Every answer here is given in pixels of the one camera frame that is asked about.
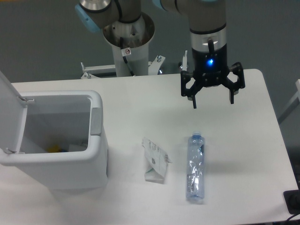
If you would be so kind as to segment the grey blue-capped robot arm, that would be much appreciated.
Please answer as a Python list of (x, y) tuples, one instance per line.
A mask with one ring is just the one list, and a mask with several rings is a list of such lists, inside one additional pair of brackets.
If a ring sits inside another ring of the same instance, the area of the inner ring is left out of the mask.
[[(225, 1), (156, 0), (154, 4), (188, 19), (194, 70), (182, 69), (181, 95), (195, 102), (202, 88), (223, 85), (233, 102), (245, 79), (240, 62), (227, 65)], [(155, 26), (139, 0), (81, 0), (75, 11), (87, 30), (102, 32), (111, 45), (117, 76), (148, 73), (148, 45)]]

